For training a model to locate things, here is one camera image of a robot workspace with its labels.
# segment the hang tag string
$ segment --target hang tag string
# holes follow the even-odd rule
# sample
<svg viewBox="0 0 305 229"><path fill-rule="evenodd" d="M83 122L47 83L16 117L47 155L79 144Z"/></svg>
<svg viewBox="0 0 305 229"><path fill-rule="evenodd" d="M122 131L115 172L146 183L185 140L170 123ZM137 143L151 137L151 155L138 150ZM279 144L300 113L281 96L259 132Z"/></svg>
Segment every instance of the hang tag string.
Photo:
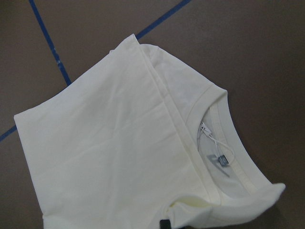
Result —
<svg viewBox="0 0 305 229"><path fill-rule="evenodd" d="M199 141L198 141L198 140L200 140L201 134L204 133L209 139L211 139L212 141L214 141L215 147L216 147L216 153L214 153L214 154L215 154L215 156L217 157L217 159L218 159L219 163L221 164L221 166L230 165L230 164L233 162L233 160L234 160L234 158L235 158L235 153L234 153L234 151L232 150L232 148L229 147L227 144L225 144L225 143L223 143L223 142L218 141L217 139L215 139L215 138L213 137L213 135L212 135L211 130L205 125L204 122L201 122L201 123L200 123L200 128L199 128L198 131L199 131L199 134L198 134L198 138L197 138L197 148L199 148ZM218 144L224 146L225 148L227 148L227 149L230 151L230 153L233 155L232 161L229 162L229 161L226 159L225 155L222 154L222 153L220 152L220 150L219 150L219 148L218 148Z"/></svg>

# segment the blue grout line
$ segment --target blue grout line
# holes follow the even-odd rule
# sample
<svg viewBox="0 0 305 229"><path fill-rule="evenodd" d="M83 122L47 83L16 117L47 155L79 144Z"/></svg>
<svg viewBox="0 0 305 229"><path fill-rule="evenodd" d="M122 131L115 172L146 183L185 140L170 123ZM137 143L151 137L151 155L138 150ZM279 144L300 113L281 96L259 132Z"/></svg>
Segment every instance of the blue grout line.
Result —
<svg viewBox="0 0 305 229"><path fill-rule="evenodd" d="M146 35L147 33L149 33L151 30L153 30L155 27L157 27L159 24L161 24L163 21L165 21L166 19L168 19L170 16L172 16L174 13L176 13L178 10L180 10L183 6L185 6L187 3L189 3L191 0L183 0L181 1L179 4L177 4L176 6L174 6L173 8L171 8L169 11L167 11L164 15L162 15L161 17L159 17L157 20L155 20L152 24L150 24L149 26L147 26L145 29L143 29L141 32L139 32L136 35L137 39L142 38L144 35ZM30 5L32 6L32 9L34 11L34 14L36 16L36 19L40 25L40 28L43 32L43 35L45 37L45 39L47 40L47 43L49 45L49 48L51 49L53 56L56 60L57 66L60 69L63 78L66 81L66 84L69 86L71 84L71 80L65 70L65 67L63 66L63 63L61 62L59 55L57 54L54 44L51 40L51 37L49 36L49 33L46 29L46 27L43 24L43 21L41 19L41 16L39 15L39 12L37 10L37 7L34 3L34 0L29 0ZM5 139L7 136L9 136L11 133L13 133L14 131L17 130L16 126L13 126L11 129L9 129L7 132L5 132L4 134L2 134L0 136L0 142Z"/></svg>
<svg viewBox="0 0 305 229"><path fill-rule="evenodd" d="M65 67L63 66L63 63L61 62L61 60L59 58L59 55L56 52L56 49L55 49L55 46L54 46L54 44L53 44L53 42L51 40L51 37L50 37L46 27L44 26L44 23L43 23L43 21L41 19L41 16L39 15L39 12L38 12L38 9L37 9L37 7L35 5L35 2L34 2L34 0L29 0L29 2L30 2L30 5L32 6L33 12L34 12L34 14L36 16L36 19L37 19L37 21L38 21L38 23L40 25L40 28L41 28L41 30L43 32L43 35L44 35L45 39L47 40L49 48L51 49L51 52L52 52L52 54L53 54L53 56L54 56L54 58L56 60L57 66L58 66L59 70L61 71L62 76L63 76L63 78L66 81L66 84L69 86L71 84L71 80L70 80L70 78L69 78L69 76L68 76L68 74L66 72Z"/></svg>
<svg viewBox="0 0 305 229"><path fill-rule="evenodd" d="M15 130L17 130L17 127L16 126L13 126L11 129L9 129L7 132L5 132L4 134L2 134L0 136L0 142L6 138L7 136L9 136L11 133L13 133Z"/></svg>
<svg viewBox="0 0 305 229"><path fill-rule="evenodd" d="M157 20L155 20L152 24L147 26L145 29L143 29L141 32L139 32L135 37L137 39L142 38L144 35L149 33L151 30L153 30L155 27L157 27L159 24L161 24L163 21L168 19L170 16L172 16L174 13L176 13L178 10L180 10L183 6L185 6L187 3L189 3L191 0L183 0L180 3L178 3L176 6L171 8L169 11L167 11L164 15L159 17Z"/></svg>

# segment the white t-shirt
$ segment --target white t-shirt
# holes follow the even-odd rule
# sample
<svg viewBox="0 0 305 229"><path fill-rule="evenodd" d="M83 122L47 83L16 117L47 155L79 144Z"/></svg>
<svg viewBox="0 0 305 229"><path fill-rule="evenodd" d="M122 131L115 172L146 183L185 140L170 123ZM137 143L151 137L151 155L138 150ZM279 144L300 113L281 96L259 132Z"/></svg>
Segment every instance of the white t-shirt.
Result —
<svg viewBox="0 0 305 229"><path fill-rule="evenodd" d="M272 206L233 126L227 91L134 35L50 100L14 116L45 229L208 228ZM203 121L215 143L197 133Z"/></svg>

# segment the cotton fabric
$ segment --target cotton fabric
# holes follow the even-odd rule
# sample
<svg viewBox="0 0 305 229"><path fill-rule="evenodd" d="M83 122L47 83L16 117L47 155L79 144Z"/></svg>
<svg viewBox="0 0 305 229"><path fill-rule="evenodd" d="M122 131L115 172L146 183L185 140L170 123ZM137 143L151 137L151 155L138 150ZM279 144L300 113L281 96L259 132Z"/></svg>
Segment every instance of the cotton fabric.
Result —
<svg viewBox="0 0 305 229"><path fill-rule="evenodd" d="M208 228L272 206L271 184L233 126L227 91L134 35L50 100L14 116L45 229ZM234 149L207 158L201 120Z"/></svg>

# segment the t-shirt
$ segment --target t-shirt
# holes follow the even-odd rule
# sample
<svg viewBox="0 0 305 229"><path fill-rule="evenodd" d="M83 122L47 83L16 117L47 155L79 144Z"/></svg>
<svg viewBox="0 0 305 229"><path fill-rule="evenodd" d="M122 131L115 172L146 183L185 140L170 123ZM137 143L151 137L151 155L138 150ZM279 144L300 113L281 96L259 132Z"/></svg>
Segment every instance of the t-shirt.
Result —
<svg viewBox="0 0 305 229"><path fill-rule="evenodd" d="M285 188L247 154L227 91L134 35L14 118L45 229L239 224Z"/></svg>

